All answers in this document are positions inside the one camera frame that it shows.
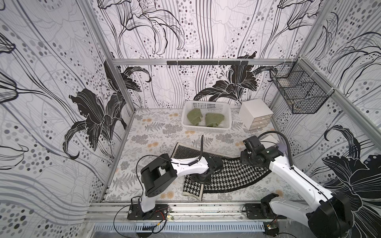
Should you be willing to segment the black white patterned scarf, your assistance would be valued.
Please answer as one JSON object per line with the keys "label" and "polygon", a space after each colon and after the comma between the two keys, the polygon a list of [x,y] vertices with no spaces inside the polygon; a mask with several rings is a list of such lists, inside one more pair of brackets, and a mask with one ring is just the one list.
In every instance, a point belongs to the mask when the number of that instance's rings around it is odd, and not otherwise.
{"label": "black white patterned scarf", "polygon": [[206,150],[211,157],[221,158],[223,169],[211,176],[210,184],[202,184],[185,176],[176,179],[160,196],[173,201],[244,201],[260,200],[276,191],[272,182],[278,182],[274,174],[265,168],[240,163],[229,154]]}

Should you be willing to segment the green knitted scarf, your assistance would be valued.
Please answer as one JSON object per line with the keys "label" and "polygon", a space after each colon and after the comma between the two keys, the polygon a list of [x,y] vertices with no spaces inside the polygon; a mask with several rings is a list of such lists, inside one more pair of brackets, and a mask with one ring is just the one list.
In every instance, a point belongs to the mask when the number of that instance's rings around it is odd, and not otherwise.
{"label": "green knitted scarf", "polygon": [[201,110],[198,108],[190,110],[187,114],[187,119],[193,126],[198,126],[199,123],[202,121],[202,117],[203,115],[201,113]]}
{"label": "green knitted scarf", "polygon": [[207,127],[217,128],[223,121],[225,116],[219,113],[207,113],[205,115],[205,125]]}

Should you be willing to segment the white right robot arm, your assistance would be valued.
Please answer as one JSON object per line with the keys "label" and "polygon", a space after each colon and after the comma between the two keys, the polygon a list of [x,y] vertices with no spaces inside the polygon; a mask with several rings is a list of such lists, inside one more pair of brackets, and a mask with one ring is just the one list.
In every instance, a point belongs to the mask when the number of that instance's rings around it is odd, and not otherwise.
{"label": "white right robot arm", "polygon": [[256,136],[243,141],[246,149],[241,152],[244,165],[263,167],[280,176],[306,201],[303,205],[271,193],[261,199],[259,212],[268,219],[286,217],[306,227],[317,238],[342,238],[354,224],[349,199],[334,193],[298,169],[289,155],[278,149],[277,144],[266,148]]}

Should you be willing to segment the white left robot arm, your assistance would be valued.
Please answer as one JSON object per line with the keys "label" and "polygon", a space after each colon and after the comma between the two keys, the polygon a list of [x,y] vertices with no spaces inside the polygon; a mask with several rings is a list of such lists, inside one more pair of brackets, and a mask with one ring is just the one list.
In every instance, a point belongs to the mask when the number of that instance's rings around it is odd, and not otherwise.
{"label": "white left robot arm", "polygon": [[140,208],[143,213],[155,208],[157,196],[164,192],[178,177],[190,176],[198,183],[210,184],[212,174],[223,169],[221,158],[210,157],[207,153],[188,159],[170,158],[168,154],[156,157],[140,171],[142,197]]}

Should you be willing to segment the white plastic laundry basket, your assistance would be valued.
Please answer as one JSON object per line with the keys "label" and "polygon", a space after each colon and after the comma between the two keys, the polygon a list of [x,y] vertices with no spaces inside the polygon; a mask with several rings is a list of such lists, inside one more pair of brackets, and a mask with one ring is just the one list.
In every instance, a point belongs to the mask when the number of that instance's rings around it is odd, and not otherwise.
{"label": "white plastic laundry basket", "polygon": [[231,129],[231,108],[226,103],[187,101],[183,107],[182,126],[190,131],[225,133]]}

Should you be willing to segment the white rectangular box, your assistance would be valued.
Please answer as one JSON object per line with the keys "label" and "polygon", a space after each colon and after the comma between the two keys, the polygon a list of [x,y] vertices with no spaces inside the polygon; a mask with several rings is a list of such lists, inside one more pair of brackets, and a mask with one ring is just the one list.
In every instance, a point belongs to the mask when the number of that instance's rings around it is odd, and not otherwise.
{"label": "white rectangular box", "polygon": [[265,148],[269,148],[271,146],[277,146],[279,141],[278,139],[274,138],[273,136],[271,135],[267,135],[266,137],[264,138],[261,138],[260,139],[260,142],[261,144],[265,147]]}

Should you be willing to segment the lavender flat pad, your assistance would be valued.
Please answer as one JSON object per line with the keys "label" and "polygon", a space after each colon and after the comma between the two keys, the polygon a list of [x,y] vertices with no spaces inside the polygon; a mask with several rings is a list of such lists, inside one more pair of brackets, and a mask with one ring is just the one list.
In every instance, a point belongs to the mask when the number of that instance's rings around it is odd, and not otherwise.
{"label": "lavender flat pad", "polygon": [[287,146],[285,144],[278,143],[277,146],[278,146],[278,150],[281,151],[282,153],[286,153],[287,152]]}

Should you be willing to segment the white mini drawer cabinet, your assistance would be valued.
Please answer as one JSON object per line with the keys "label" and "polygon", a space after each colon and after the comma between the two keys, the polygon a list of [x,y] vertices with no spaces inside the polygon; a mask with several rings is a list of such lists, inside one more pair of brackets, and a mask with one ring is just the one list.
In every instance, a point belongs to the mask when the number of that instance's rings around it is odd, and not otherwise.
{"label": "white mini drawer cabinet", "polygon": [[239,118],[249,131],[266,127],[272,115],[273,111],[261,99],[243,102],[239,112]]}

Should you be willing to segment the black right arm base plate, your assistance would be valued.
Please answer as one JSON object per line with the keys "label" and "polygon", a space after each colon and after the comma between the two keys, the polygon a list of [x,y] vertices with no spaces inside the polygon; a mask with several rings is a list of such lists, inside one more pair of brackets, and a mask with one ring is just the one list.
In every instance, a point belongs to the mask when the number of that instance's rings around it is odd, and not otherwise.
{"label": "black right arm base plate", "polygon": [[286,219],[285,216],[277,215],[273,213],[270,207],[270,201],[274,198],[279,197],[276,193],[271,193],[260,200],[260,203],[246,203],[241,209],[244,212],[248,219],[257,220],[257,219]]}

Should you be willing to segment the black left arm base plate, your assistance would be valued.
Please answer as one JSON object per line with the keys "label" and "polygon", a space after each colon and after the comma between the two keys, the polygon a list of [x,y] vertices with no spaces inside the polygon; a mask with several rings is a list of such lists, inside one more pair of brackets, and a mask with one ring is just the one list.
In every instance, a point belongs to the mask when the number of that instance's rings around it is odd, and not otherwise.
{"label": "black left arm base plate", "polygon": [[147,212],[143,212],[140,204],[133,204],[129,208],[127,219],[131,221],[166,220],[169,214],[169,208],[170,207],[168,206],[168,204],[156,204],[154,209]]}

